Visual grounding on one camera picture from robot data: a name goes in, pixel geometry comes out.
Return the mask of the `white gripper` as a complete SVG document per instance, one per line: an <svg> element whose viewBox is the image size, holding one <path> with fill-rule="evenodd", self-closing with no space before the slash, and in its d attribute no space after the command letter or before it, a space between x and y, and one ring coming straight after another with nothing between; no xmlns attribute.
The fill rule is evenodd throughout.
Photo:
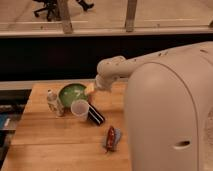
<svg viewBox="0 0 213 171"><path fill-rule="evenodd" d="M101 90L101 91L110 91L113 82L114 82L114 80L112 78L108 78L108 77L103 77L101 75L97 75L95 77L95 84L94 83L90 83L86 87L86 89L84 90L84 93L86 95L93 94L95 92L95 87L98 90Z"/></svg>

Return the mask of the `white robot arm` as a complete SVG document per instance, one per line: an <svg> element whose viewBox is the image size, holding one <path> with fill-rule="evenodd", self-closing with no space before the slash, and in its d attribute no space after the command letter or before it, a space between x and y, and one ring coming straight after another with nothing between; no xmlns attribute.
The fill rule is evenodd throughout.
<svg viewBox="0 0 213 171"><path fill-rule="evenodd" d="M132 171L204 171L213 41L103 59L94 88L109 91L119 78L128 80L124 114Z"/></svg>

